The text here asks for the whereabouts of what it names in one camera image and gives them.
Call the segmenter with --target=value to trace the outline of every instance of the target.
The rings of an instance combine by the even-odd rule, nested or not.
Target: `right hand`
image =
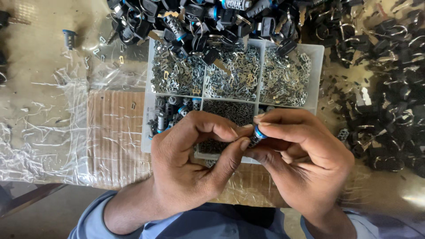
[[[285,202],[310,222],[334,212],[354,165],[353,154],[305,110],[275,109],[256,116],[254,122],[269,138],[245,156],[269,171]],[[310,162],[297,162],[308,156]]]

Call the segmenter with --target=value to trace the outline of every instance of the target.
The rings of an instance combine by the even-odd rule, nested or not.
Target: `fingernail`
[[[241,150],[245,151],[251,141],[249,139],[244,139],[241,143]]]
[[[269,126],[269,125],[271,125],[271,123],[260,122],[259,125],[261,125],[261,126]]]
[[[264,116],[264,113],[254,116],[254,118],[261,118]]]
[[[231,129],[232,129],[232,132],[235,135],[235,137],[238,137],[238,134],[236,133],[236,131],[233,128],[231,128]]]

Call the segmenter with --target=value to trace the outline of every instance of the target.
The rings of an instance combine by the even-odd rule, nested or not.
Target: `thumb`
[[[215,184],[224,186],[227,183],[231,175],[241,164],[244,151],[247,149],[250,142],[248,137],[242,137],[229,144],[223,150],[210,173],[211,179],[215,181]]]
[[[257,160],[271,174],[279,174],[288,170],[289,165],[282,159],[279,152],[269,147],[257,146],[245,152],[245,156]]]

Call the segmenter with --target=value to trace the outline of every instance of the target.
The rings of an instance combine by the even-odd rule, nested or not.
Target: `person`
[[[207,203],[223,192],[243,155],[260,162],[302,214],[306,238],[378,238],[377,227],[336,205],[354,157],[313,114],[275,109],[254,123],[268,138],[249,149],[252,125],[190,112],[153,138],[153,175],[97,198],[69,238],[289,238],[280,210]],[[230,142],[211,168],[192,163],[193,146],[207,139]]]

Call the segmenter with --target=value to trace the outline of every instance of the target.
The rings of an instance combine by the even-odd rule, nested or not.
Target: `wrist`
[[[167,218],[156,200],[154,178],[128,185],[113,197],[103,210],[106,227],[115,234],[129,234],[148,221]]]
[[[355,239],[357,237],[351,220],[337,205],[332,207],[326,214],[304,217],[306,218],[306,227],[315,239]]]

